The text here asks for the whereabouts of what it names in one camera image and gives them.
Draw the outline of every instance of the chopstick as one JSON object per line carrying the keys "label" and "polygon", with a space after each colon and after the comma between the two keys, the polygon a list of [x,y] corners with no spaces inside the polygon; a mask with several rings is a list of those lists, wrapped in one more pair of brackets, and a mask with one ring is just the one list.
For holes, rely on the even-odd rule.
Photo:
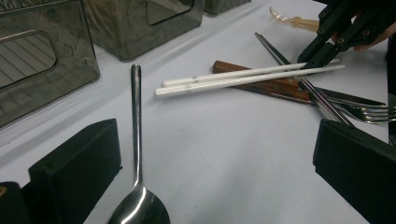
{"label": "chopstick", "polygon": [[345,67],[344,65],[326,66],[326,67],[322,67],[322,68],[311,68],[311,69],[280,72],[280,73],[273,73],[273,74],[266,74],[266,75],[259,75],[259,76],[227,78],[227,79],[223,79],[223,80],[208,81],[208,82],[203,82],[203,83],[192,83],[192,84],[187,84],[187,85],[165,87],[165,88],[156,89],[154,91],[154,96],[156,96],[157,98],[163,98],[163,97],[167,97],[167,96],[176,96],[176,95],[188,94],[188,93],[197,92],[197,91],[209,91],[209,90],[214,90],[214,89],[219,89],[219,88],[248,84],[248,83],[258,82],[258,81],[265,81],[265,80],[281,78],[281,77],[294,77],[294,76],[307,75],[307,74],[313,74],[313,73],[318,73],[318,72],[331,71],[331,70],[335,70],[335,69],[341,69],[344,67]]}
{"label": "chopstick", "polygon": [[[333,59],[330,63],[339,63],[339,62],[340,62],[339,59]],[[175,87],[175,86],[190,85],[190,84],[201,83],[201,82],[223,80],[226,78],[263,75],[263,74],[274,73],[274,72],[279,72],[279,71],[299,69],[299,68],[304,67],[305,65],[306,65],[306,63],[294,63],[294,64],[285,64],[285,65],[275,66],[275,67],[250,69],[250,70],[245,70],[245,71],[220,73],[220,74],[206,75],[206,76],[200,76],[200,77],[186,77],[186,78],[170,79],[170,80],[163,81],[163,83],[161,83],[161,86],[162,87]]]}

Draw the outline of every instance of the brown wooden knife handle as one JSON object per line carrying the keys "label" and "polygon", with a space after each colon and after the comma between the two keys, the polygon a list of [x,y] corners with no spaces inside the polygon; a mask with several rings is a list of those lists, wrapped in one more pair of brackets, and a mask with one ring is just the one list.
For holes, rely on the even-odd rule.
{"label": "brown wooden knife handle", "polygon": [[[213,73],[242,71],[248,69],[250,68],[222,61],[215,61],[213,64]],[[281,98],[301,104],[308,104],[311,102],[308,92],[302,91],[298,86],[298,82],[292,77],[283,77],[273,80],[239,85],[234,86],[234,88],[243,91],[251,91],[258,94],[274,96],[276,98]]]}

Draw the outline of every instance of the spoon handle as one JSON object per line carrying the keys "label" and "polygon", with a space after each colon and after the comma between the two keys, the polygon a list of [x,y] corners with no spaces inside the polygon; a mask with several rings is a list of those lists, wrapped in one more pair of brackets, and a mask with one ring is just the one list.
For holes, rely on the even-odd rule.
{"label": "spoon handle", "polygon": [[142,171],[142,112],[141,112],[141,69],[133,64],[131,68],[132,84],[132,123],[134,132],[134,185],[143,183]]}

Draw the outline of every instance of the white chopstick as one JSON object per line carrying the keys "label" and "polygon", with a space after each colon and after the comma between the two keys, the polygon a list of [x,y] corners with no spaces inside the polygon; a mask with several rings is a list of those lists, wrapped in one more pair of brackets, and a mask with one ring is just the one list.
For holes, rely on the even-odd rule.
{"label": "white chopstick", "polygon": [[281,73],[266,74],[266,75],[251,76],[251,77],[227,78],[224,80],[194,83],[194,84],[175,86],[175,87],[165,87],[155,90],[154,96],[158,98],[162,98],[166,96],[175,96],[175,95],[187,94],[197,91],[209,91],[224,87],[231,87],[231,86],[248,84],[258,81],[265,81],[265,80],[281,78],[281,77],[294,77],[294,76],[313,74],[318,72],[331,71],[335,69],[341,69],[344,67],[345,67],[344,65],[327,66],[322,68],[311,68],[311,69],[296,70],[296,71],[281,72]]}
{"label": "white chopstick", "polygon": [[[339,59],[334,59],[330,63],[338,63],[340,62]],[[287,64],[287,65],[280,65],[276,67],[267,67],[267,68],[258,68],[258,69],[249,69],[243,71],[236,71],[236,72],[228,72],[228,73],[220,73],[215,75],[205,75],[199,77],[186,77],[186,78],[178,78],[178,79],[171,79],[165,80],[161,83],[162,87],[175,87],[175,86],[183,86],[201,82],[209,82],[209,81],[216,81],[216,80],[223,80],[226,78],[235,78],[235,77],[248,77],[248,76],[257,76],[263,75],[268,73],[274,73],[279,71],[286,71],[292,69],[299,69],[306,65],[306,63],[294,63],[294,64]]]}

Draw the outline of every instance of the metal fork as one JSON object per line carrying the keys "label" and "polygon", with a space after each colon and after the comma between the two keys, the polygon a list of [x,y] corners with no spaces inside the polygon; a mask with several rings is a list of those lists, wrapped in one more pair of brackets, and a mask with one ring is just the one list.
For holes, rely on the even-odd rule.
{"label": "metal fork", "polygon": [[350,117],[366,123],[389,123],[396,120],[396,107],[334,104]]}

